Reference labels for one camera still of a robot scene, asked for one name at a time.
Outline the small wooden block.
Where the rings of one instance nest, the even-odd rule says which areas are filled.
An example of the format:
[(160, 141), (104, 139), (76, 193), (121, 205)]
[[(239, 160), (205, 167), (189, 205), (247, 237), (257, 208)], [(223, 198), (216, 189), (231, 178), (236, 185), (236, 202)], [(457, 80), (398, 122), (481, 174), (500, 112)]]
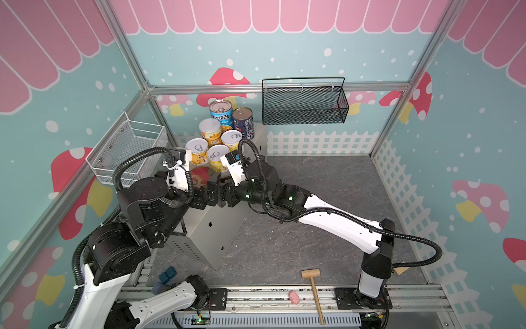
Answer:
[(394, 268), (394, 272), (397, 274), (397, 275), (401, 275), (403, 274), (404, 272), (408, 271), (409, 268), (408, 267), (397, 267), (397, 268)]

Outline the pink eraser blob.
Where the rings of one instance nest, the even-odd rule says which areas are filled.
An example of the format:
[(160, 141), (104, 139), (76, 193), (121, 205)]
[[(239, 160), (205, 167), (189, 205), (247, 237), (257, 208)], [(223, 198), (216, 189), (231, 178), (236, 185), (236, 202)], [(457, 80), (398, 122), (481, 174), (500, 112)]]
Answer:
[(288, 292), (288, 298), (290, 300), (290, 303), (294, 304), (294, 305), (299, 304), (300, 301), (301, 301), (301, 298), (299, 297), (299, 295), (295, 291), (289, 291)]

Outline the wooden mallet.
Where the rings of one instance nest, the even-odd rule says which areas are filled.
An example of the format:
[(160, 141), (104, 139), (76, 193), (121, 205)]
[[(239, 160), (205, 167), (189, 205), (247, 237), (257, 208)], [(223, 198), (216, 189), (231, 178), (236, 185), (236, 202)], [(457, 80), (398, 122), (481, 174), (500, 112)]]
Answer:
[(317, 291), (317, 288), (316, 288), (316, 283), (315, 283), (315, 278), (318, 278), (320, 276), (321, 276), (321, 271), (319, 269), (303, 270), (301, 272), (301, 277), (303, 279), (308, 279), (310, 281), (310, 283), (311, 283), (312, 293), (313, 293), (313, 296), (314, 296), (314, 300), (315, 300), (315, 304), (316, 304), (317, 313), (319, 315), (320, 323), (321, 323), (322, 326), (324, 326), (325, 325), (325, 319), (324, 319), (324, 316), (323, 316), (323, 311), (322, 311), (321, 303), (320, 303), (320, 300), (319, 300), (319, 294), (318, 294), (318, 291)]

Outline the teal small block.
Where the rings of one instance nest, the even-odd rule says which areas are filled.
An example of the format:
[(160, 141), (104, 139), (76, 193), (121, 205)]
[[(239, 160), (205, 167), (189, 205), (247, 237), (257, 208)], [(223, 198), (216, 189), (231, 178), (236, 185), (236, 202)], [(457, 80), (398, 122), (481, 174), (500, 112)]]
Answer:
[(158, 276), (158, 278), (163, 285), (168, 285), (177, 275), (177, 270), (174, 267), (168, 267)]

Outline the dark chopped tomatoes can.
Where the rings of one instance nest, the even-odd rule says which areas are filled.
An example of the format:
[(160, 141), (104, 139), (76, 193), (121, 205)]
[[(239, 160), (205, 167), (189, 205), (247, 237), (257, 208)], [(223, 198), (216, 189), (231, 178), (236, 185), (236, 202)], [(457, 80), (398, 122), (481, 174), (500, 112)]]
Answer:
[(241, 107), (233, 110), (232, 118), (235, 129), (241, 132), (243, 138), (252, 140), (255, 137), (253, 111), (250, 108)]

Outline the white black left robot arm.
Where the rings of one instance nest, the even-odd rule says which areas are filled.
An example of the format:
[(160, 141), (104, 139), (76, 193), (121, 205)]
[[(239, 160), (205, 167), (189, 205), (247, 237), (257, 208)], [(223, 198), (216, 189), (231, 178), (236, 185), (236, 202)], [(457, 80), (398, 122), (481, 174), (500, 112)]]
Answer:
[[(166, 168), (125, 188), (123, 174), (153, 156), (164, 158)], [(144, 328), (167, 314), (210, 306), (210, 288), (199, 275), (141, 302), (117, 300), (139, 264), (183, 226), (188, 209), (206, 207), (205, 196), (195, 194), (190, 161), (187, 149), (154, 147), (115, 169), (112, 183), (119, 205), (76, 247), (71, 261), (75, 293), (52, 328)]]

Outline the green yellow white lid can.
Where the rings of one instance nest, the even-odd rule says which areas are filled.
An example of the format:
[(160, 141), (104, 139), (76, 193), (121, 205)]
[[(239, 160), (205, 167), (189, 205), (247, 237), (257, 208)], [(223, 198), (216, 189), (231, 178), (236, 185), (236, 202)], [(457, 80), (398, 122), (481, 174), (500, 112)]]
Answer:
[(199, 124), (199, 130), (202, 137), (208, 142), (210, 147), (222, 144), (222, 130), (220, 121), (213, 118), (204, 119)]

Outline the grey metal cabinet counter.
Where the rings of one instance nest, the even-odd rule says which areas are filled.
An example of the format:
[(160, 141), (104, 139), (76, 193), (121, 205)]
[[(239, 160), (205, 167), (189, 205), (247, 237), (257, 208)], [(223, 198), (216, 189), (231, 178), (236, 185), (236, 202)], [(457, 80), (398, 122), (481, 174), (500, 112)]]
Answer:
[(178, 226), (167, 245), (178, 254), (217, 270), (249, 211), (246, 202), (240, 202), (233, 208), (190, 208), (183, 217), (186, 236), (182, 236), (182, 226)]

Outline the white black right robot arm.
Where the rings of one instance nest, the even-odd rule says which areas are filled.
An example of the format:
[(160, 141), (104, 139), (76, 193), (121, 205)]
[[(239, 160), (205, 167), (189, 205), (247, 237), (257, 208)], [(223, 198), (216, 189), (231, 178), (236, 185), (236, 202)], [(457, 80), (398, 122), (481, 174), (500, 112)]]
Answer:
[[(297, 222), (322, 229), (364, 253), (358, 286), (353, 292), (354, 302), (360, 308), (388, 304), (386, 283), (395, 269), (431, 265), (442, 257), (442, 248), (437, 243), (396, 232), (390, 219), (377, 222), (361, 218), (328, 204), (307, 189), (283, 183), (276, 168), (266, 162), (249, 140), (241, 140), (237, 149), (228, 151), (220, 161), (231, 176), (225, 188), (228, 206), (238, 202), (259, 205), (263, 215), (281, 223)], [(397, 239), (427, 245), (434, 254), (416, 262), (394, 263)]]

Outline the red lid tin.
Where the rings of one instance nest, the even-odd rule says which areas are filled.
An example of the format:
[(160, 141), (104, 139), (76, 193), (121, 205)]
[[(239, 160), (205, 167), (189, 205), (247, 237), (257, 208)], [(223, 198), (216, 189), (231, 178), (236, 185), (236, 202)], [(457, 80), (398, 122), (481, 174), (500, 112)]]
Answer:
[(193, 186), (196, 189), (208, 186), (208, 180), (210, 178), (209, 167), (195, 167), (190, 171), (190, 176), (193, 180)]

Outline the yellow can silver lid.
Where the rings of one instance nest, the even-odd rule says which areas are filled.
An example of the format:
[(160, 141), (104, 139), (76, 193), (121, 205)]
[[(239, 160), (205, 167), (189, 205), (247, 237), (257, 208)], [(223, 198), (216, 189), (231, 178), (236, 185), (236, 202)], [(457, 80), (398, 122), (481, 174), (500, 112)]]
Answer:
[(185, 145), (185, 149), (189, 150), (191, 153), (191, 161), (194, 165), (206, 165), (208, 161), (208, 150), (209, 145), (208, 141), (204, 138), (193, 138), (188, 141)]

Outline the blue chicken noodle soup can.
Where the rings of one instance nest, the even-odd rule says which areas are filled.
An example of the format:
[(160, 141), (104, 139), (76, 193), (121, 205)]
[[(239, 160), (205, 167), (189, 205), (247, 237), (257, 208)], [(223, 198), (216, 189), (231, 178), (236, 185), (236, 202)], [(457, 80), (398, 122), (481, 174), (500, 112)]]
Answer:
[(228, 100), (214, 100), (209, 104), (211, 117), (221, 124), (221, 131), (234, 129), (233, 108)]

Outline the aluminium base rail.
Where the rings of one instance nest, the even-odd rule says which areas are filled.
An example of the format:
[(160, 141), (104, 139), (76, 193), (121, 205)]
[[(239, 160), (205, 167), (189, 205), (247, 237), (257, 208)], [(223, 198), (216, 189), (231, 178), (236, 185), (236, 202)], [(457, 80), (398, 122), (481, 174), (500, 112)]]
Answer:
[[(460, 328), (445, 292), (437, 285), (388, 285), (388, 304), (358, 307), (351, 285), (317, 285), (325, 319), (320, 323), (312, 287), (230, 286), (216, 288), (211, 306), (177, 311), (150, 328)], [(299, 304), (290, 303), (295, 291)]]

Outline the white lid small can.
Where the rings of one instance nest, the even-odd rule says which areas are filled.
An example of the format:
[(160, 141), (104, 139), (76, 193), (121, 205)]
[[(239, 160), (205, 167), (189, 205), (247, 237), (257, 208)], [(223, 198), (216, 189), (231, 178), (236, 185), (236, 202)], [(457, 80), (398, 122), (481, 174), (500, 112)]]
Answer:
[(226, 145), (230, 151), (238, 149), (239, 142), (243, 139), (243, 135), (238, 130), (228, 130), (221, 135), (221, 142)]

